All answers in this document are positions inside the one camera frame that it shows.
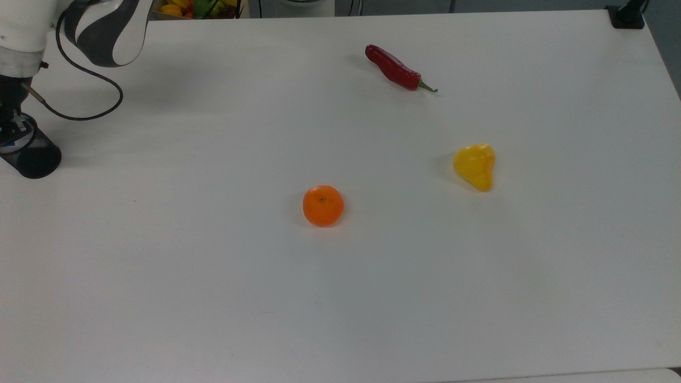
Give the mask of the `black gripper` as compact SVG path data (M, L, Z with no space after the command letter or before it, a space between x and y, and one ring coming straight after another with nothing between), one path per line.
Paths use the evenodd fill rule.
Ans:
M23 85L31 85L31 77L15 78L1 75L2 131L26 131L20 122L21 104L28 97Z

